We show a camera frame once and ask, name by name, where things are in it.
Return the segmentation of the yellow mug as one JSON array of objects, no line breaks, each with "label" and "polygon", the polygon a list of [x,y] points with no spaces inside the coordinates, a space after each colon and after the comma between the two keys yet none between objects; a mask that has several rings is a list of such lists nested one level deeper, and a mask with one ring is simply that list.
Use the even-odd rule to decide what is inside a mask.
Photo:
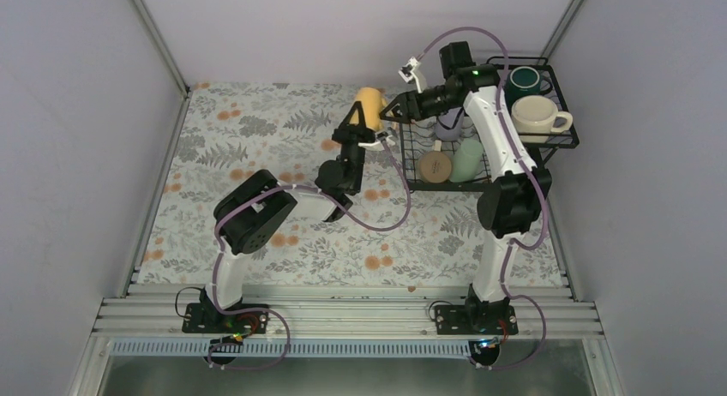
[{"label": "yellow mug", "polygon": [[387,105],[382,91],[374,87],[362,87],[358,90],[354,102],[361,102],[363,105],[363,117],[368,129],[379,132],[385,129],[382,120],[379,118],[380,111]]}]

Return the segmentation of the lavender cup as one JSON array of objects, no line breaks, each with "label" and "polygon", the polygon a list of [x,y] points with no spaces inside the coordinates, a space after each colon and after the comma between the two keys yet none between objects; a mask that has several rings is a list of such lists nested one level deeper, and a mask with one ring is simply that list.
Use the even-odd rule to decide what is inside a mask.
[{"label": "lavender cup", "polygon": [[440,141],[458,141],[462,131],[463,109],[452,109],[436,118],[435,136]]}]

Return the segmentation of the beige speckled mug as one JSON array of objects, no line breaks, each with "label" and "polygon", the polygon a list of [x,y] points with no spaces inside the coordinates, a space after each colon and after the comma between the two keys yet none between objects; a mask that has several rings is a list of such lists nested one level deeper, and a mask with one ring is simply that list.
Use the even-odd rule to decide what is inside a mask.
[{"label": "beige speckled mug", "polygon": [[445,183],[453,169],[451,159],[442,151],[442,141],[435,140],[432,149],[417,162],[417,172],[425,183]]}]

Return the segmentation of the mint green cup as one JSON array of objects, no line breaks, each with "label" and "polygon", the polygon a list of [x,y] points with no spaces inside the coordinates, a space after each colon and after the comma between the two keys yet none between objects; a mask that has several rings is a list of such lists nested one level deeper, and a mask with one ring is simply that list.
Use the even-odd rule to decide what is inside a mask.
[{"label": "mint green cup", "polygon": [[472,180],[479,172],[484,148],[479,140],[465,138],[452,157],[452,171],[449,181],[463,183]]}]

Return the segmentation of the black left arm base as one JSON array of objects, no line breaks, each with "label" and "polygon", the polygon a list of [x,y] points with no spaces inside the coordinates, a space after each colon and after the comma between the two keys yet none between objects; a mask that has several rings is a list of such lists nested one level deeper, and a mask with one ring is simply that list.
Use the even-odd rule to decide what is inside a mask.
[{"label": "black left arm base", "polygon": [[261,303],[238,303],[230,311],[244,309],[243,314],[223,315],[211,302],[190,303],[185,310],[183,333],[255,334],[265,333],[269,306]]}]

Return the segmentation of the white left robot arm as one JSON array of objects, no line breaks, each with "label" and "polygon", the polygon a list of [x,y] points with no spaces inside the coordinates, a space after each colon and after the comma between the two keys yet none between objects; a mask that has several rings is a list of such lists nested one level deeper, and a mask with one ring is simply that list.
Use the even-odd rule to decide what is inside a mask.
[{"label": "white left robot arm", "polygon": [[352,206],[351,197],[362,188],[364,147],[376,141],[375,131],[366,125],[368,121],[363,103],[354,102],[332,134],[332,140],[340,144],[340,154],[319,167],[313,187],[296,187],[262,169],[215,207],[214,230],[221,257],[206,286],[211,303],[204,313],[213,329],[225,332],[237,324],[237,304],[243,297],[243,255],[265,247],[289,218],[332,223]]}]

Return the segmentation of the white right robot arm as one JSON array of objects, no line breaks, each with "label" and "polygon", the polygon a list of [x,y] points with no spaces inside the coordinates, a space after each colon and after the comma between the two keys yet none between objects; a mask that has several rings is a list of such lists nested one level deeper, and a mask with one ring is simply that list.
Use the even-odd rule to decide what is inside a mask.
[{"label": "white right robot arm", "polygon": [[461,108],[471,119],[490,168],[490,181],[478,199],[478,219],[489,241],[464,305],[466,326],[486,333],[498,321],[508,321],[511,295],[508,267],[519,237],[542,218],[552,178],[537,166],[518,137],[505,106],[502,79],[496,66],[476,64],[466,42],[440,50],[444,82],[427,87],[420,60],[412,57],[399,70],[414,90],[399,94],[383,111],[383,120],[413,123]]}]

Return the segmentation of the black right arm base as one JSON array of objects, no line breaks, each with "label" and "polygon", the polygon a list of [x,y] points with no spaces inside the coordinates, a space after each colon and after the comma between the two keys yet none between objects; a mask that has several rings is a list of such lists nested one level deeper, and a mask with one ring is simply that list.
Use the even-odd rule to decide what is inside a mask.
[{"label": "black right arm base", "polygon": [[516,335],[517,316],[509,301],[480,303],[477,306],[437,304],[433,308],[439,335]]}]

